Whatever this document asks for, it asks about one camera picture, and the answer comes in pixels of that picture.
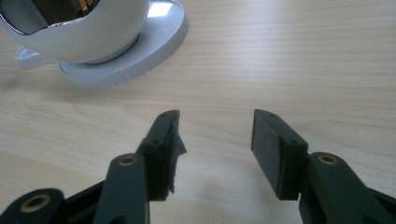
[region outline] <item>black plastic arm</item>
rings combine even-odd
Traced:
[[[364,186],[341,158],[309,155],[277,115],[255,110],[251,149],[279,200],[298,200],[304,223],[396,223],[396,200]]]
[[[149,223],[149,201],[165,201],[174,190],[177,157],[186,152],[178,120],[177,110],[162,113],[136,153],[110,163],[103,182],[68,199],[58,189],[32,191],[13,202],[0,223]]]

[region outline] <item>white cup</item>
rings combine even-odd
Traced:
[[[149,11],[149,0],[100,0],[82,18],[35,30],[42,21],[34,20],[36,15],[31,9],[35,6],[30,1],[1,1],[1,23],[25,47],[52,59],[72,63],[103,63],[121,55],[137,39]],[[32,32],[22,31],[13,23]]]

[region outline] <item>light wood surface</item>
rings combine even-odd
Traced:
[[[135,152],[179,109],[188,154],[152,223],[301,223],[250,151],[255,108],[345,159],[396,197],[396,2],[180,0],[190,30],[160,66],[109,90],[80,90],[56,65],[24,70],[0,29],[0,211],[34,189],[69,197]]]

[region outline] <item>screw hole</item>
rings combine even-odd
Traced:
[[[36,195],[28,200],[26,200],[21,205],[21,212],[23,213],[32,213],[37,210],[40,210],[44,206],[46,206],[50,202],[50,196],[48,194],[40,194]]]
[[[137,161],[137,158],[129,156],[129,157],[124,157],[120,160],[120,165],[126,166],[126,165],[132,165]]]
[[[329,165],[335,165],[338,162],[335,157],[329,155],[318,156],[318,160]]]

